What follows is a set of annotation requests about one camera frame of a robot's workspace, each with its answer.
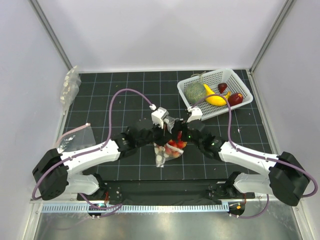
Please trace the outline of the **clear dotted zip bag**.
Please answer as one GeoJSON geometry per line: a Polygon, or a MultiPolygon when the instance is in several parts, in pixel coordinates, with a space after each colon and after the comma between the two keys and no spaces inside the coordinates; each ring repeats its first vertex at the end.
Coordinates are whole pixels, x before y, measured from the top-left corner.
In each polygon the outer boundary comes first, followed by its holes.
{"type": "Polygon", "coordinates": [[[153,149],[157,168],[163,168],[167,161],[177,159],[184,153],[187,142],[182,140],[183,132],[174,129],[175,123],[179,123],[180,120],[167,116],[163,121],[163,128],[159,126],[155,129],[153,149]]]}

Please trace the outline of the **red lychee cluster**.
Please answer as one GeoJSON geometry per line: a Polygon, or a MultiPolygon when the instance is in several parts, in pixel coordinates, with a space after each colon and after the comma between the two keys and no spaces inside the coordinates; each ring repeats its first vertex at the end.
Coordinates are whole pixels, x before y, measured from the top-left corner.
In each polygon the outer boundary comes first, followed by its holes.
{"type": "Polygon", "coordinates": [[[179,158],[184,153],[184,148],[187,146],[186,141],[182,141],[182,133],[180,132],[177,140],[170,140],[164,146],[164,158],[168,161],[179,158]]]}

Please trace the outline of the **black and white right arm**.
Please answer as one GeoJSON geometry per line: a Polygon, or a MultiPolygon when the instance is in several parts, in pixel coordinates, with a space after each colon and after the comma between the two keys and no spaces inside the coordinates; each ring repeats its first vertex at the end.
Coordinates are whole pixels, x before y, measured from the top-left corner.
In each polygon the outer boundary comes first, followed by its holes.
{"type": "Polygon", "coordinates": [[[261,193],[273,195],[282,203],[295,207],[301,198],[307,197],[305,190],[312,177],[288,152],[276,155],[242,147],[214,135],[198,119],[190,122],[176,119],[168,130],[174,140],[193,143],[207,158],[255,172],[252,176],[245,173],[232,175],[231,182],[225,185],[225,192],[230,198],[247,192],[261,193]]]}

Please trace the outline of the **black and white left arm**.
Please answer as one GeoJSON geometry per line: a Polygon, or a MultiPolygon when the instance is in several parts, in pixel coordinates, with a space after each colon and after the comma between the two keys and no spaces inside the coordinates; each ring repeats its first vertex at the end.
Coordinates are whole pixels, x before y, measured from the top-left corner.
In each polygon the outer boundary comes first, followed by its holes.
{"type": "Polygon", "coordinates": [[[65,193],[78,193],[101,200],[106,195],[105,186],[98,177],[85,176],[83,171],[127,158],[151,143],[163,146],[171,139],[172,128],[168,123],[154,123],[144,118],[94,146],[62,153],[52,148],[32,170],[35,187],[31,197],[49,201],[65,193]]]}

